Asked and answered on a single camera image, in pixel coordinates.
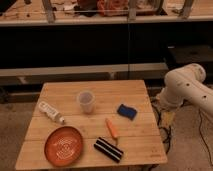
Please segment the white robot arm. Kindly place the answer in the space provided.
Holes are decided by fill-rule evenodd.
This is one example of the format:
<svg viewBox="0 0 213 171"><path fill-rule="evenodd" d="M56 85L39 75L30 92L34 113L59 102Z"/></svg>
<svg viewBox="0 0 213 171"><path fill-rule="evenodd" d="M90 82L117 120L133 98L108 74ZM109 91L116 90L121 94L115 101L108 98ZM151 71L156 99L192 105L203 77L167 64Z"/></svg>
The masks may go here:
<svg viewBox="0 0 213 171"><path fill-rule="evenodd" d="M203 84L205 78L205 69L197 63L169 71L164 77L165 87L158 94L161 107L178 108L188 100L213 117L213 89Z"/></svg>

